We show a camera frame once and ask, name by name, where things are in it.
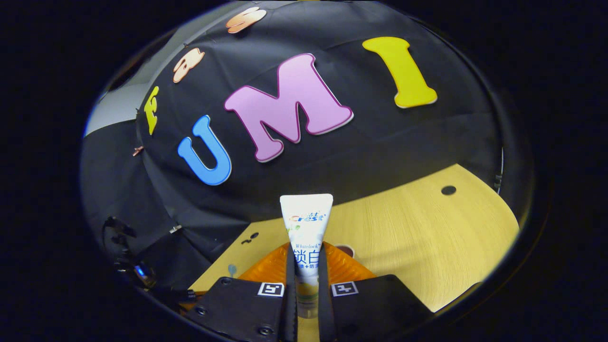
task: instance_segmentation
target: letter m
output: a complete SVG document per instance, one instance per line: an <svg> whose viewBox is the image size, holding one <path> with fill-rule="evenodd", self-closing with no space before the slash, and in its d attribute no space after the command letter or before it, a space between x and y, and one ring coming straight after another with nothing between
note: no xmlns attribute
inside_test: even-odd
<svg viewBox="0 0 608 342"><path fill-rule="evenodd" d="M309 134L324 134L352 120L353 111L334 97L314 68L314 60L311 54L301 54L284 61L277 70L276 97L244 86L226 100L224 108L236 112L249 132L258 161L270 161L283 151L282 141L273 139L267 127L295 144L300 142L298 105L308 118Z"/></svg>

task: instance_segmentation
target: black cloth backdrop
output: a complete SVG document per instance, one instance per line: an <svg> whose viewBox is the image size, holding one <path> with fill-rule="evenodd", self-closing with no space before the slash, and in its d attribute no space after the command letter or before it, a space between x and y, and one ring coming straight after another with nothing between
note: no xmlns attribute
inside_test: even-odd
<svg viewBox="0 0 608 342"><path fill-rule="evenodd" d="M266 17L241 33L228 34L222 21L186 41L188 47L151 84L135 121L101 128L84 139L81 187L91 229L101 243L107 216L130 224L138 233L129 239L132 249L157 271L162 285L187 288L250 222L280 217L283 194L331 193L334 204L340 204L455 163L494 187L503 146L505 174L511 160L514 170L529 176L528 157L521 152L525 146L517 143L520 133L500 131L514 130L514 125L497 91L488 90L487 80L422 24L375 2L257 6L268 11ZM435 103L407 109L395 105L389 70L361 45L383 36L410 43L412 58L438 94ZM173 83L173 66L195 47L205 52L204 59ZM316 57L319 74L338 101L352 108L354 119L312 136L304 130L306 116L300 108L301 141L293 144L268 130L285 149L260 163L245 127L224 109L224 101L244 85L276 96L278 65L302 53ZM150 136L143 107L155 86L160 87L159 122ZM219 186L201 182L177 153L180 141L189 136L205 164L215 165L202 140L192 135L203 115L210 116L232 161L230 178ZM145 149L132 157L140 145ZM503 182L501 195L521 224L523 190L529 186L514 178L517 172ZM170 234L178 224L183 228Z"/></svg>

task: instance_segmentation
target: wooden table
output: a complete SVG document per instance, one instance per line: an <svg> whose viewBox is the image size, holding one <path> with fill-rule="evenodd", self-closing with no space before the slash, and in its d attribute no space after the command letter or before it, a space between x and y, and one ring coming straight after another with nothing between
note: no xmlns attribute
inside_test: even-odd
<svg viewBox="0 0 608 342"><path fill-rule="evenodd" d="M444 195L445 186L456 187ZM249 243L241 242L257 232ZM487 277L519 232L506 203L455 164L416 181L332 207L325 241L353 247L378 276L395 274L431 311ZM229 265L238 277L289 241L282 218L251 223L194 283L207 291ZM299 319L299 341L318 341L316 319Z"/></svg>

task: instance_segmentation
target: white toothpaste tube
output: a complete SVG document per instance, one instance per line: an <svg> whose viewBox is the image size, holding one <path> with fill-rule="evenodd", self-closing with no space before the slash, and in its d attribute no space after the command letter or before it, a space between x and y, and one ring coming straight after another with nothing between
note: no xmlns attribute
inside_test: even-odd
<svg viewBox="0 0 608 342"><path fill-rule="evenodd" d="M285 228L295 256L298 316L315 318L319 303L319 253L330 219L330 194L280 197Z"/></svg>

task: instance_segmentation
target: blue letter u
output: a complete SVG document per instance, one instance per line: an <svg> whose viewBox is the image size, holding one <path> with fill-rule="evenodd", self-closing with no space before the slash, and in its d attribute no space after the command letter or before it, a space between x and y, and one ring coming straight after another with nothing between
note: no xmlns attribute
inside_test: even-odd
<svg viewBox="0 0 608 342"><path fill-rule="evenodd" d="M205 142L205 145L209 148L215 160L218 162L214 169L209 169L202 163L194 149L192 148L192 140L186 137L179 143L178 154L184 158L188 163L188 166L194 171L196 176L208 185L220 185L230 177L232 171L232 164L230 163L230 156L219 142L218 138L213 134L211 127L209 127L208 115L198 119L192 127L192 133L195 136L201 137Z"/></svg>

